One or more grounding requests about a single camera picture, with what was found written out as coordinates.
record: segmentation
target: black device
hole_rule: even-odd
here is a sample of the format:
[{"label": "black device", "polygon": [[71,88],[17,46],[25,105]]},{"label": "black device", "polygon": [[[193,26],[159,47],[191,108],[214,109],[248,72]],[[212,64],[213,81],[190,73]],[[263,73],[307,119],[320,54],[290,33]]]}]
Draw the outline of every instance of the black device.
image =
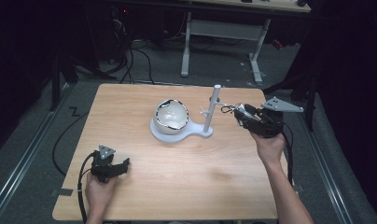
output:
[{"label": "black device", "polygon": [[115,149],[99,145],[99,151],[93,151],[83,162],[80,169],[80,174],[78,176],[77,183],[77,198],[78,205],[80,207],[81,216],[83,217],[83,222],[87,222],[87,213],[83,202],[83,190],[81,179],[83,178],[84,166],[87,161],[93,157],[91,164],[91,174],[98,177],[99,182],[106,183],[107,179],[122,175],[128,172],[128,166],[130,165],[130,158],[126,159],[123,163],[113,165],[111,162],[114,158]]},{"label": "black device", "polygon": [[98,180],[105,183],[108,178],[123,175],[128,172],[130,158],[121,164],[112,165],[115,150],[110,147],[100,145],[99,151],[94,151],[91,164],[91,173],[98,177]]},{"label": "black device", "polygon": [[255,108],[248,104],[223,106],[223,113],[231,112],[238,124],[252,133],[264,138],[272,138],[279,134],[284,126],[284,112],[303,112],[302,107],[291,105],[273,97],[261,105],[263,108]]}]

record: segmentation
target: wooden table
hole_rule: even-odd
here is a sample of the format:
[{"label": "wooden table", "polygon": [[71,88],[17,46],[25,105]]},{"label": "wooden table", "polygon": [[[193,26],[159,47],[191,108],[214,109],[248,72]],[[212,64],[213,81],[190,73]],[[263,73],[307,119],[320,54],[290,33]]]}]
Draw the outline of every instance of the wooden table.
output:
[{"label": "wooden table", "polygon": [[[128,173],[119,177],[105,216],[108,220],[276,218],[255,141],[232,114],[221,113],[217,106],[211,123],[214,131],[207,139],[190,136],[166,144],[152,135],[149,123],[159,102],[177,99],[194,122],[204,123],[200,110],[208,108],[212,92],[213,87],[101,85],[63,182],[63,189],[74,192],[59,196],[53,217],[81,220],[76,193],[79,169],[103,144],[116,150],[115,164],[131,158]],[[256,89],[222,88],[219,98],[228,105],[260,106],[265,101]],[[285,158],[282,163],[286,168]]]}]

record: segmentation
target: white base stand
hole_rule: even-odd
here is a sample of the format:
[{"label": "white base stand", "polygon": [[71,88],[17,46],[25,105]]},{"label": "white base stand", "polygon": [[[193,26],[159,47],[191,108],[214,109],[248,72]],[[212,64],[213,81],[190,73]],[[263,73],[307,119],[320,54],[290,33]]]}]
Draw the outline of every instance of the white base stand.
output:
[{"label": "white base stand", "polygon": [[160,130],[157,128],[157,126],[154,124],[154,120],[151,119],[150,121],[150,130],[153,133],[153,135],[159,139],[162,142],[165,143],[176,143],[180,142],[183,139],[187,138],[191,135],[197,135],[203,138],[208,138],[212,135],[213,129],[212,127],[209,127],[208,132],[203,131],[203,124],[198,124],[191,119],[188,119],[188,124],[186,127],[182,130],[180,133],[176,134],[165,134],[160,132]]}]

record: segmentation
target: metal rod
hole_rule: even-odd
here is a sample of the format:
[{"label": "metal rod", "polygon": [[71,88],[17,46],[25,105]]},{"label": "metal rod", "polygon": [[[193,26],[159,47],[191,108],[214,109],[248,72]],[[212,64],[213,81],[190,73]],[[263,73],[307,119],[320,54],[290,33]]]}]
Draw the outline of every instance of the metal rod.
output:
[{"label": "metal rod", "polygon": [[211,120],[212,120],[213,113],[215,111],[215,106],[217,104],[218,93],[220,92],[220,88],[221,88],[221,86],[218,85],[218,84],[215,85],[215,87],[214,87],[214,91],[213,91],[212,97],[211,97],[211,102],[209,103],[209,109],[208,109],[207,113],[205,114],[206,115],[206,122],[203,126],[203,131],[205,133],[208,132],[209,126],[211,125]]}]

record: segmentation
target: human hand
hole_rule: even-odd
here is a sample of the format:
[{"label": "human hand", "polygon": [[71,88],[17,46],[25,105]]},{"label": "human hand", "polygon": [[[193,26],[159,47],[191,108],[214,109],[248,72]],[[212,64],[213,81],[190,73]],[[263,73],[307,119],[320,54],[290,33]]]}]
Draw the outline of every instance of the human hand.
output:
[{"label": "human hand", "polygon": [[258,156],[264,165],[280,164],[286,141],[279,133],[273,138],[264,138],[256,133],[250,133],[258,146]]},{"label": "human hand", "polygon": [[110,178],[107,183],[101,183],[95,175],[87,174],[86,196],[90,205],[87,223],[102,223],[118,179],[115,176]]}]

